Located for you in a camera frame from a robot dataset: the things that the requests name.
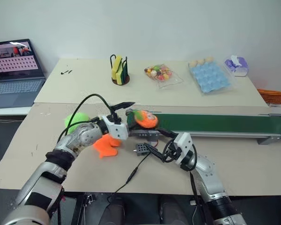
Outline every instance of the green toy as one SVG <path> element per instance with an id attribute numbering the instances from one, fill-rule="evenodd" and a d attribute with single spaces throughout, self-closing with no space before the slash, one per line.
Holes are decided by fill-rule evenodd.
<path id="1" fill-rule="evenodd" d="M 68 115 L 68 116 L 66 117 L 66 119 L 65 119 L 65 127 L 68 126 L 72 115 L 73 115 L 73 114 Z M 75 114 L 74 118 L 72 119 L 71 124 L 77 123 L 77 122 L 80 122 L 80 121 L 87 121 L 87 120 L 89 120 L 89 116 L 88 116 L 87 114 L 85 114 L 85 113 L 83 113 L 83 112 L 77 112 L 77 113 Z M 77 124 L 77 125 L 74 125 L 74 126 L 70 127 L 70 128 L 68 129 L 68 132 L 67 132 L 67 133 L 68 133 L 68 134 L 72 133 L 73 131 L 76 130 L 76 128 L 77 128 L 79 125 L 80 125 L 80 124 Z"/>

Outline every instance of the orange toy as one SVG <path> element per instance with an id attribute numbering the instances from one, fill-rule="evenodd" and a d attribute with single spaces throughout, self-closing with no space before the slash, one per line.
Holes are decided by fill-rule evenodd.
<path id="1" fill-rule="evenodd" d="M 134 119 L 143 128 L 154 128 L 158 123 L 158 118 L 155 115 L 144 110 L 135 110 Z"/>
<path id="2" fill-rule="evenodd" d="M 109 134 L 103 135 L 98 141 L 93 144 L 93 147 L 99 152 L 99 158 L 105 156 L 116 156 L 118 150 L 113 147 L 121 145 L 121 141 L 111 137 Z"/>

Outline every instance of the laptop keyboard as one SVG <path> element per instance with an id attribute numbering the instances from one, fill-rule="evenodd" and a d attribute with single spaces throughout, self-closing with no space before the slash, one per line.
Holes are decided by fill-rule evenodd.
<path id="1" fill-rule="evenodd" d="M 35 92 L 41 82 L 42 80 L 0 83 L 0 94 Z"/>

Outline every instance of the yellow sponge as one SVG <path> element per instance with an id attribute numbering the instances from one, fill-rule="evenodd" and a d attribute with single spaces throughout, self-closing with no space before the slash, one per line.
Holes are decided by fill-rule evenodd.
<path id="1" fill-rule="evenodd" d="M 123 67 L 122 67 L 122 62 L 120 62 L 120 65 L 118 66 L 118 71 L 116 72 L 118 85 L 122 85 L 122 79 L 121 79 L 122 72 L 123 72 Z"/>
<path id="2" fill-rule="evenodd" d="M 112 68 L 111 68 L 111 77 L 112 77 L 113 80 L 117 79 L 116 72 L 118 70 L 118 67 L 120 65 L 121 60 L 122 60 L 121 55 L 117 55 L 116 59 L 114 60 L 114 63 L 113 63 Z"/>

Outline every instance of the white tissue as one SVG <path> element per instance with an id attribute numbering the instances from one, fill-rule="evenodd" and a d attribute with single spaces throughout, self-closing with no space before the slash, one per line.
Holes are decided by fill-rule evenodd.
<path id="1" fill-rule="evenodd" d="M 239 63 L 238 59 L 237 59 L 237 55 L 231 55 L 231 60 L 233 62 L 234 65 L 236 66 L 242 66 L 242 64 Z"/>

